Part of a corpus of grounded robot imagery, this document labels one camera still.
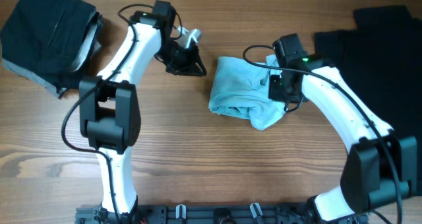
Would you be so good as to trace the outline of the light blue t-shirt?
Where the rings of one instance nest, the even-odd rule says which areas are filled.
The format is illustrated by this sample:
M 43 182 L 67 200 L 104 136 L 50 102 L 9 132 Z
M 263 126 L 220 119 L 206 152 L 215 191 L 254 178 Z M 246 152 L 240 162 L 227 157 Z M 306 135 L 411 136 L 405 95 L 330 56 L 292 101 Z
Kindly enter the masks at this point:
M 210 92 L 208 108 L 219 115 L 249 120 L 257 130 L 265 130 L 285 114 L 285 103 L 268 97 L 270 77 L 280 71 L 275 55 L 266 57 L 263 67 L 256 67 L 243 59 L 219 57 Z

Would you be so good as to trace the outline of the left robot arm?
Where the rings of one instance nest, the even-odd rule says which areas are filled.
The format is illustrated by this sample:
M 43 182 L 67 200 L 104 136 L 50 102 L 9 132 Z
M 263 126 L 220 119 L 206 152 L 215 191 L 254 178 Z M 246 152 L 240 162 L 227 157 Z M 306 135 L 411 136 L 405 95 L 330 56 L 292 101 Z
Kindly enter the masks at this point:
M 96 77 L 80 81 L 80 133 L 88 152 L 100 163 L 104 197 L 94 208 L 98 223 L 140 223 L 138 196 L 133 185 L 131 153 L 141 127 L 136 93 L 152 59 L 176 76 L 206 76 L 198 41 L 200 30 L 177 27 L 179 14 L 171 3 L 156 1 L 151 12 L 136 11 L 128 18 L 127 35 L 109 64 Z

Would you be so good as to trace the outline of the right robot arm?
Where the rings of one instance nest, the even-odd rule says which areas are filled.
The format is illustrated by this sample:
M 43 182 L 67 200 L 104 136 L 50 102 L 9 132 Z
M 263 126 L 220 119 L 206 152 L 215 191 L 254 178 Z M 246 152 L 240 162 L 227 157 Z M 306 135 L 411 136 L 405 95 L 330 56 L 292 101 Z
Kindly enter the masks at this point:
M 339 70 L 324 57 L 308 54 L 299 36 L 276 40 L 271 49 L 280 75 L 271 76 L 269 98 L 285 103 L 312 101 L 329 120 L 346 147 L 347 159 L 336 188 L 308 201 L 309 223 L 338 223 L 417 192 L 417 142 L 397 138 L 353 92 Z

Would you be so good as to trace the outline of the folded white patterned garment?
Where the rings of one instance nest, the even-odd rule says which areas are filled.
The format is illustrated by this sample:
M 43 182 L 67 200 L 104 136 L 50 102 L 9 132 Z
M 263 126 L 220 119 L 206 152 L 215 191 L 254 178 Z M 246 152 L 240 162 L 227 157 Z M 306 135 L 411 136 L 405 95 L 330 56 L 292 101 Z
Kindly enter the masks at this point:
M 75 60 L 71 64 L 71 72 L 79 70 L 87 58 L 91 58 L 92 54 L 97 53 L 102 47 L 99 41 L 96 39 L 96 32 L 98 29 L 98 24 L 92 24 L 88 33 L 85 36 L 85 39 L 79 49 L 79 52 Z

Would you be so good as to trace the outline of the black garment on right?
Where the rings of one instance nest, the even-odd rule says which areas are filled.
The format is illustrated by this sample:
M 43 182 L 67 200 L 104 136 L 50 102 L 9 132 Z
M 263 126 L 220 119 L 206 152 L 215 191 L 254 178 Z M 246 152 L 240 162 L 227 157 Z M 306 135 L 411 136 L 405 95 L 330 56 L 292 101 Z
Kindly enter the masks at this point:
M 355 9 L 354 30 L 314 34 L 365 105 L 400 138 L 421 141 L 421 19 L 404 5 Z

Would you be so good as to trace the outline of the folded grey garment under stack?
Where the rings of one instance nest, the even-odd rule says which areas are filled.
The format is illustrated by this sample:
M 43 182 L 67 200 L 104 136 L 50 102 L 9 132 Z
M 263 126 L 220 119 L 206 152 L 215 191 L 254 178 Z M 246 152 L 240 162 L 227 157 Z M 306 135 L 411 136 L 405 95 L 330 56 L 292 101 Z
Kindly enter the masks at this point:
M 96 32 L 97 39 L 97 35 L 100 33 L 100 30 L 103 26 L 102 15 L 99 12 L 96 12 L 92 15 L 92 18 L 88 24 L 88 29 L 92 24 L 98 24 L 98 29 Z M 39 86 L 45 88 L 49 93 L 53 94 L 55 97 L 61 98 L 62 95 L 68 90 L 78 88 L 79 81 L 88 71 L 89 61 L 91 60 L 91 58 L 87 58 L 87 60 L 84 62 L 84 64 L 79 70 L 75 72 L 71 72 L 70 70 L 70 73 L 69 75 L 67 75 L 67 77 L 59 75 L 58 82 L 52 82 L 53 76 L 41 76 L 41 74 L 37 74 L 35 72 L 32 72 L 31 70 L 25 69 L 24 67 L 18 66 L 15 63 L 6 60 L 4 57 L 1 58 L 1 62 L 5 69 L 35 82 Z

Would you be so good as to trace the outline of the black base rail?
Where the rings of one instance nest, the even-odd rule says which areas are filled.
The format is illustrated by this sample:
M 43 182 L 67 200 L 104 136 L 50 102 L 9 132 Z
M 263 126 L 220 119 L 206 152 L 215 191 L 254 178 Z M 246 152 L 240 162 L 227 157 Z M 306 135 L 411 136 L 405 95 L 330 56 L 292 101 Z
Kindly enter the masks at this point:
M 281 203 L 278 205 L 252 203 L 248 206 L 186 206 L 179 204 L 173 207 L 139 205 L 130 214 L 121 215 L 120 222 L 148 224 L 322 223 L 305 203 Z

